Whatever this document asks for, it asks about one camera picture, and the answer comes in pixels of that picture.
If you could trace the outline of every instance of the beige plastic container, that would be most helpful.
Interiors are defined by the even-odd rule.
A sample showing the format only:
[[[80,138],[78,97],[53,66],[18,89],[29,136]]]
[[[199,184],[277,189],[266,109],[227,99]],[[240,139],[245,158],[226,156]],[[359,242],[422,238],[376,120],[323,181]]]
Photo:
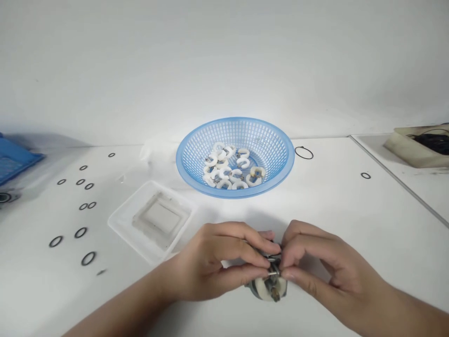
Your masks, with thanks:
[[[384,147],[416,168],[449,167],[449,156],[439,154],[407,136],[422,133],[449,135],[449,125],[396,128]]]

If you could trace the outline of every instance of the metal ring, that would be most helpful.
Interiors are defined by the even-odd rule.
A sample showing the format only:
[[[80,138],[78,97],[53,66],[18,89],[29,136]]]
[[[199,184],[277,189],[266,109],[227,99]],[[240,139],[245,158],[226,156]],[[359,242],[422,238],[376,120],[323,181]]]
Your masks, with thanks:
[[[62,235],[59,235],[59,236],[55,237],[53,240],[51,240],[50,244],[48,246],[50,248],[56,247],[61,243],[62,239],[64,239],[64,237]]]
[[[82,237],[84,234],[86,234],[87,232],[87,227],[81,227],[80,229],[78,229],[75,233],[75,239],[79,239],[80,237]]]
[[[310,157],[310,158],[305,158],[305,157],[301,156],[300,154],[298,154],[298,152],[296,152],[296,149],[297,149],[297,148],[302,148],[302,149],[304,149],[304,150],[309,151],[310,154],[312,155],[312,157]],[[312,152],[311,150],[309,150],[308,148],[305,148],[305,147],[295,147],[295,153],[296,153],[297,156],[301,157],[302,159],[312,159],[312,158],[313,158],[313,152]]]
[[[84,256],[83,259],[81,260],[81,265],[82,266],[87,266],[87,265],[91,264],[92,261],[95,259],[96,255],[97,255],[97,253],[95,253],[95,252],[87,253],[86,256]]]

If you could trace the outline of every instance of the white tabletop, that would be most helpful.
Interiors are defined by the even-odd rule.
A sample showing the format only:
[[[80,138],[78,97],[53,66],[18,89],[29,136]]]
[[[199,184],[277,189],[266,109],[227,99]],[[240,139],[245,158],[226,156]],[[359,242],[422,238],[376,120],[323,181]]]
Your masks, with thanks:
[[[289,221],[301,219],[342,237],[388,282],[449,311],[449,230],[352,139],[293,143],[315,157],[297,157],[281,185],[254,198],[211,198],[169,179],[201,206],[178,246],[205,222],[244,220],[258,230],[273,229],[280,240]],[[116,155],[109,158],[111,152]],[[151,269],[107,225],[109,215],[150,177],[138,152],[139,147],[52,150],[42,165],[15,181],[28,187],[0,212],[0,335],[58,336]],[[79,171],[82,165],[88,168]],[[77,186],[82,178],[95,186]],[[60,179],[67,181],[57,185]],[[92,201],[94,208],[78,210]],[[88,232],[74,239],[83,226]],[[64,235],[63,241],[49,248],[57,235]],[[90,251],[97,257],[82,267]],[[293,284],[279,303],[260,301],[242,287],[219,299],[175,304],[150,333],[274,334],[355,336]]]

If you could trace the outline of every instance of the small rubber ring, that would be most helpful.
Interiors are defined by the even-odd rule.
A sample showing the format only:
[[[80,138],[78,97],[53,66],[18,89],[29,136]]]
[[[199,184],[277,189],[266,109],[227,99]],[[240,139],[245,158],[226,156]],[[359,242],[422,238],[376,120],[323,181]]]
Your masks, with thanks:
[[[55,237],[53,240],[51,240],[50,244],[48,246],[50,248],[54,248],[62,242],[62,239],[64,239],[64,237],[62,235],[59,235],[59,236]]]
[[[86,234],[87,232],[87,227],[81,227],[80,229],[78,229],[75,233],[75,239],[79,239],[80,237],[82,237],[84,234]]]
[[[92,261],[95,259],[96,255],[97,255],[97,253],[95,253],[95,252],[87,253],[86,256],[84,256],[83,259],[81,260],[81,265],[82,266],[87,266],[87,265],[91,264]]]

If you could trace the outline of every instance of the black rubber ring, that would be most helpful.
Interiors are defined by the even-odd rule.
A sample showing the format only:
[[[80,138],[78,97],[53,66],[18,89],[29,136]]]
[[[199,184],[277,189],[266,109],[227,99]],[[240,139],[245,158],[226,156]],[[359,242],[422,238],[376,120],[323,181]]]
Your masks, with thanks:
[[[305,158],[305,157],[301,156],[300,154],[298,154],[298,152],[296,152],[296,149],[297,149],[297,148],[302,148],[302,149],[304,149],[304,150],[309,151],[310,154],[312,155],[312,157],[310,157],[310,158]],[[312,152],[311,150],[309,150],[308,148],[305,148],[305,147],[295,147],[295,153],[296,153],[296,155],[297,155],[298,157],[301,157],[302,159],[312,159],[312,158],[313,158],[313,152]]]
[[[87,232],[87,227],[81,227],[80,229],[78,229],[75,233],[75,239],[79,239],[80,237],[82,237],[84,234],[86,234]]]
[[[86,262],[86,258],[87,258],[88,256],[90,256],[90,255],[92,255],[92,258],[91,258],[88,262]],[[82,266],[87,266],[87,265],[91,264],[92,261],[95,259],[95,256],[96,256],[96,255],[97,255],[97,253],[95,253],[95,252],[87,253],[86,256],[83,257],[83,259],[81,260],[81,265],[82,265]]]
[[[6,198],[7,198],[6,200],[0,201],[0,204],[5,204],[13,198],[13,196],[11,194],[6,193],[6,192],[0,193],[0,195],[6,196]]]
[[[64,237],[62,235],[59,235],[59,236],[55,237],[53,240],[51,240],[50,244],[48,246],[50,248],[56,247],[62,242],[62,239],[64,239]]]

